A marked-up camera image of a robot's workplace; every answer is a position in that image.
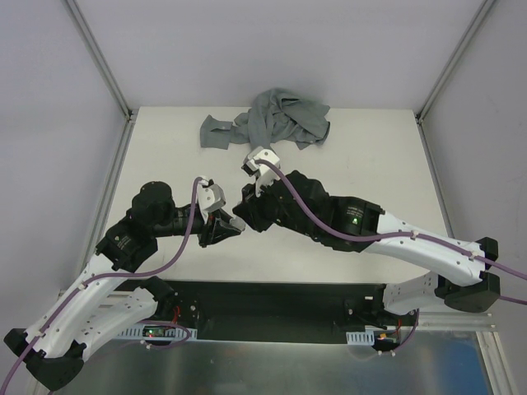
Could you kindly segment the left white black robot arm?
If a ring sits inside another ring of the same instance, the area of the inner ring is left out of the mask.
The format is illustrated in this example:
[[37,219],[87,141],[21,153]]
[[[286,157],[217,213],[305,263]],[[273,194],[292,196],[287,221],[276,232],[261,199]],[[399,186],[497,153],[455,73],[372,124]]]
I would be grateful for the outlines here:
[[221,187],[194,180],[190,203],[177,207],[170,186],[144,184],[111,226],[79,277],[54,306],[4,342],[17,359],[1,386],[24,365],[48,390],[68,385],[107,342],[142,320],[171,319],[175,292],[159,274],[179,259],[191,235],[202,247],[240,235],[245,225],[223,209]]

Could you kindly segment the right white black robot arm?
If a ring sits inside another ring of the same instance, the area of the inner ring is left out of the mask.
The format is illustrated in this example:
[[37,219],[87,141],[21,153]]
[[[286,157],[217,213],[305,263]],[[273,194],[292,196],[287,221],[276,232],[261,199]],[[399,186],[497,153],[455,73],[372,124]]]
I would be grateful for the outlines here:
[[257,188],[247,184],[233,212],[252,230],[278,225],[339,252],[378,254],[426,269],[426,274],[387,284],[371,303],[371,317],[390,324],[412,310],[443,304],[483,313],[501,296],[499,276],[484,258],[497,259],[497,242],[428,234],[358,197],[332,196],[322,183],[293,171]]

